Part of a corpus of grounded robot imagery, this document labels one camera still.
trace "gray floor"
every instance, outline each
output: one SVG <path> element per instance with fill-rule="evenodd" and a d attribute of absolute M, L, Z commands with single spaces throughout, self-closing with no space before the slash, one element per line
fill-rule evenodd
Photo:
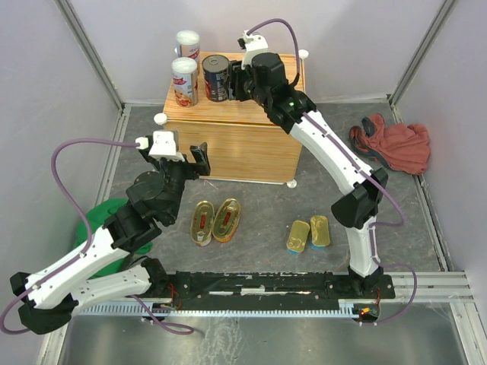
<path fill-rule="evenodd" d="M 382 304 L 384 316 L 400 305 Z M 462 365 L 468 364 L 447 303 L 415 304 L 378 327 L 350 319 L 184 317 L 177 336 L 139 317 L 76 316 L 60 364 Z"/>
<path fill-rule="evenodd" d="M 319 109 L 344 140 L 351 126 L 372 113 L 381 113 L 387 123 L 393 123 L 386 103 L 322 104 Z M 125 141 L 151 134 L 157 127 L 152 118 L 160 111 L 160 107 L 133 107 Z M 379 167 L 378 163 L 369 163 Z M 125 189 L 137 175 L 150 169 L 136 151 L 122 150 L 110 197 L 125 197 Z M 295 189 L 250 182 L 187 182 L 177 223 L 164 228 L 149 255 L 159 258 L 167 271 L 345 271 L 349 262 L 345 230 L 330 210 L 332 203 L 341 196 L 336 184 L 305 148 L 301 152 L 296 180 Z M 406 262 L 417 271 L 439 271 L 413 177 L 389 172 L 387 189 L 409 220 L 400 229 L 378 229 L 381 259 L 386 263 Z M 234 238 L 226 244 L 213 240 L 206 247 L 198 247 L 189 237 L 194 207 L 201 200 L 209 200 L 218 208 L 226 198 L 236 198 L 242 204 L 242 218 Z M 292 222 L 296 219 L 308 221 L 314 214 L 329 218 L 332 244 L 324 251 L 307 246 L 300 255 L 288 253 L 285 243 Z M 398 219 L 386 199 L 380 205 L 378 219 Z"/>

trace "green fabric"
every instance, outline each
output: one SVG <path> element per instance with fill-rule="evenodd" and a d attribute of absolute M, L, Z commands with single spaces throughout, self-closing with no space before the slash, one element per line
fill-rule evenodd
<path fill-rule="evenodd" d="M 116 210 L 120 208 L 122 205 L 127 203 L 127 199 L 108 199 L 105 202 L 97 205 L 93 209 L 91 209 L 87 214 L 86 218 L 90 223 L 91 230 L 95 232 L 99 227 L 103 225 L 105 220 L 112 214 L 115 214 Z M 81 222 L 78 227 L 76 228 L 76 242 L 74 247 L 78 247 L 81 245 L 86 239 L 88 238 L 88 234 L 86 232 L 86 227 L 84 223 Z M 152 242 L 147 243 L 145 246 L 141 247 L 137 251 L 135 251 L 138 255 L 144 255 L 147 252 L 151 251 L 152 249 Z M 105 266 L 99 272 L 94 274 L 92 278 L 99 278 L 102 276 L 107 276 L 111 274 L 115 274 L 119 272 L 122 268 L 123 259 L 117 260 L 112 262 L 111 264 Z"/>

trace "metal sheet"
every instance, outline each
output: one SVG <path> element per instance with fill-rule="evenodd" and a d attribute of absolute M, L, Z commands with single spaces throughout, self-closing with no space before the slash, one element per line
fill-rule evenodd
<path fill-rule="evenodd" d="M 383 315 L 399 310 L 384 304 Z M 72 320 L 62 364 L 467 364 L 449 304 L 414 305 L 378 327 L 346 319 L 174 318 L 177 336 L 136 317 Z"/>

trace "wooden panel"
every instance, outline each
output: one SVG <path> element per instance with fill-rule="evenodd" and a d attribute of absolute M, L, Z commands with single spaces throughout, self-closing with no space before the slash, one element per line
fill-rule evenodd
<path fill-rule="evenodd" d="M 264 125 L 169 121 L 183 154 L 194 162 L 190 145 L 208 143 L 211 178 L 285 183 L 294 179 L 301 144 L 280 128 Z"/>
<path fill-rule="evenodd" d="M 200 59 L 203 60 L 206 56 L 217 53 L 202 52 Z M 241 60 L 243 53 L 219 53 L 226 56 L 230 60 Z M 286 69 L 286 76 L 288 80 L 293 81 L 296 75 L 296 61 L 295 57 L 291 55 L 280 55 L 284 62 Z M 245 102 L 228 100 L 220 103 L 210 101 L 205 95 L 205 82 L 203 81 L 203 72 L 200 72 L 198 77 L 198 95 L 199 102 L 195 106 L 184 108 L 176 103 L 174 96 L 173 84 L 171 83 L 169 93 L 167 94 L 166 103 L 164 104 L 164 112 L 169 117 L 169 120 L 181 121 L 200 121 L 200 122 L 235 122 L 248 123 L 260 125 L 273 125 L 263 112 L 261 106 L 258 106 L 252 100 Z M 304 78 L 300 78 L 297 90 L 304 89 Z"/>

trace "can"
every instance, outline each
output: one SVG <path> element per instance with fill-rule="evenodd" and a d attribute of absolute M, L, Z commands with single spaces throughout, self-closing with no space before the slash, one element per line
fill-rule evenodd
<path fill-rule="evenodd" d="M 191 220 L 191 239 L 198 246 L 206 246 L 212 240 L 213 220 L 215 209 L 213 204 L 206 200 L 196 205 L 193 219 Z"/>
<path fill-rule="evenodd" d="M 211 101 L 228 99 L 227 79 L 230 61 L 222 55 L 211 55 L 203 59 L 206 97 Z"/>
<path fill-rule="evenodd" d="M 189 57 L 175 59 L 171 64 L 176 102 L 181 106 L 193 106 L 198 103 L 196 67 L 196 61 Z"/>
<path fill-rule="evenodd" d="M 176 34 L 176 54 L 196 61 L 199 74 L 199 34 L 192 30 L 181 30 Z"/>
<path fill-rule="evenodd" d="M 298 254 L 304 251 L 306 246 L 307 235 L 310 232 L 310 225 L 303 221 L 294 221 L 289 233 L 286 246 L 290 253 Z"/>
<path fill-rule="evenodd" d="M 237 199 L 229 198 L 220 205 L 213 223 L 213 237 L 218 242 L 228 242 L 234 236 L 240 220 L 240 203 Z"/>
<path fill-rule="evenodd" d="M 324 215 L 311 217 L 311 248 L 324 249 L 329 245 L 328 218 Z"/>

